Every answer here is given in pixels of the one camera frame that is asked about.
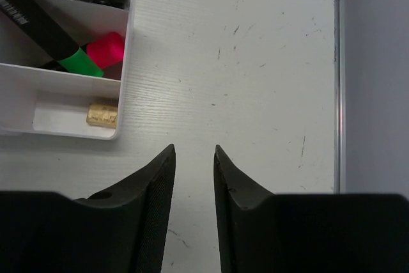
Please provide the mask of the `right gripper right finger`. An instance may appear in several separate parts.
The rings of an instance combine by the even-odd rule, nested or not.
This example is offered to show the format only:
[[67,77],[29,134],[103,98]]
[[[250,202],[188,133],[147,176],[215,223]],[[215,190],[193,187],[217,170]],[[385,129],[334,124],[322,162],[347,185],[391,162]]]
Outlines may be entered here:
[[217,146],[223,272],[407,272],[408,200],[398,194],[274,194]]

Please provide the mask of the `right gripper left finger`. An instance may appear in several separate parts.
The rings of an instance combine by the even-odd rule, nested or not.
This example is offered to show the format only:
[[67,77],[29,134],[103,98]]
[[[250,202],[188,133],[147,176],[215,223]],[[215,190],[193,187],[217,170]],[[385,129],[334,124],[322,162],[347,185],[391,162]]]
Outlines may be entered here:
[[88,198],[1,193],[2,272],[160,272],[176,171],[167,146]]

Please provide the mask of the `small beige eraser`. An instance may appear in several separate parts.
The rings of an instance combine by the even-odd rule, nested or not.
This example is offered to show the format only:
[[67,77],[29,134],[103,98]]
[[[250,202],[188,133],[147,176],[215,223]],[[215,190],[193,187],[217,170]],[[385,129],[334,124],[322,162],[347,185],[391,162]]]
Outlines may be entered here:
[[105,104],[90,104],[88,107],[86,123],[92,126],[116,128],[118,108]]

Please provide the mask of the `black pink highlighter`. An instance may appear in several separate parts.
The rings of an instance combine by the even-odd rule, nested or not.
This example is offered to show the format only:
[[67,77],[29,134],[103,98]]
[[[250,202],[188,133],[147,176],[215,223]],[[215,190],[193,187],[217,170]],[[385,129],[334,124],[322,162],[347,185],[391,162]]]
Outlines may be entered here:
[[72,74],[103,77],[104,70],[123,61],[124,38],[117,32],[110,32],[81,48],[67,59],[50,61],[40,68]]

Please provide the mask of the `black green highlighter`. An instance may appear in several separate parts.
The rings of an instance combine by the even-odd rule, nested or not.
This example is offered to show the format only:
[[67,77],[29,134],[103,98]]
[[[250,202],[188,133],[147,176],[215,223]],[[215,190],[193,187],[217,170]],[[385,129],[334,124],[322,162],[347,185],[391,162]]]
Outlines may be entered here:
[[104,75],[80,45],[34,0],[1,0],[1,12],[68,72],[93,77]]

